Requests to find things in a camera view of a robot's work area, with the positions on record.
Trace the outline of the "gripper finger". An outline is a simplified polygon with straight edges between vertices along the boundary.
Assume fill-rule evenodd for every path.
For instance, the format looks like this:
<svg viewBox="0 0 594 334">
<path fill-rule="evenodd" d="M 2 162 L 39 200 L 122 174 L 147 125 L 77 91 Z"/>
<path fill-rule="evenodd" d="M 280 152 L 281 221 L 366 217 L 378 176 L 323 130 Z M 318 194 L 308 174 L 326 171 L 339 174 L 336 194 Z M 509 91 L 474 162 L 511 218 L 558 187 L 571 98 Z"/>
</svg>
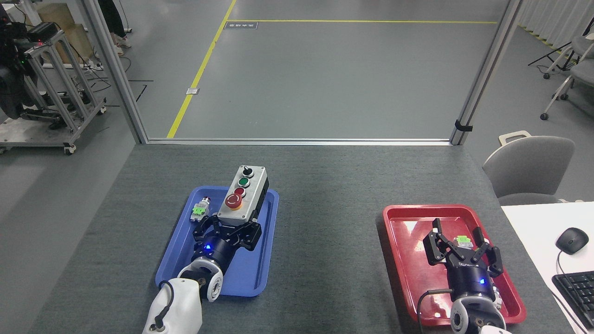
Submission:
<svg viewBox="0 0 594 334">
<path fill-rule="evenodd" d="M 435 266 L 439 262 L 447 260 L 446 254 L 448 249 L 458 258 L 458 260 L 463 260 L 463 253 L 454 245 L 454 243 L 452 243 L 452 241 L 444 236 L 440 218 L 435 218 L 432 222 L 432 226 L 432 231 L 423 239 L 428 263 L 431 266 Z"/>
<path fill-rule="evenodd" d="M 224 236 L 221 234 L 221 221 L 217 214 L 204 217 L 193 231 L 195 242 L 210 242 Z"/>
<path fill-rule="evenodd" d="M 244 248 L 253 251 L 262 235 L 261 224 L 256 218 L 246 222 L 246 224 L 233 227 L 232 230 L 231 245 L 236 249 Z"/>
<path fill-rule="evenodd" d="M 490 244 L 480 227 L 476 227 L 472 233 L 478 248 L 469 255 L 470 263 L 474 265 L 469 268 L 471 278 L 498 277 L 504 270 L 499 248 Z"/>
</svg>

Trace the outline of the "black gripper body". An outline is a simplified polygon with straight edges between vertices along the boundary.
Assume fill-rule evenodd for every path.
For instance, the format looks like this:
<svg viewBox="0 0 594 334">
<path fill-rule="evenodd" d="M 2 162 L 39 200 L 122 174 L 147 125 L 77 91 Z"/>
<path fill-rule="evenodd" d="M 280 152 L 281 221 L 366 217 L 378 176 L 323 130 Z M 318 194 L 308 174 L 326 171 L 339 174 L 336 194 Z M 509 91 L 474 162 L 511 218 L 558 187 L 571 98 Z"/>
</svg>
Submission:
<svg viewBox="0 0 594 334">
<path fill-rule="evenodd" d="M 196 241 L 191 260 L 203 257 L 214 260 L 223 274 L 227 272 L 232 258 L 239 249 L 239 237 L 236 230 L 221 227 L 218 230 L 201 230 L 195 228 L 193 237 Z"/>
<path fill-rule="evenodd" d="M 487 266 L 483 260 L 471 262 L 471 255 L 461 260 L 452 252 L 447 255 L 445 264 L 447 269 L 448 287 L 452 290 L 451 301 L 454 302 L 467 296 L 481 296 L 496 300 Z"/>
</svg>

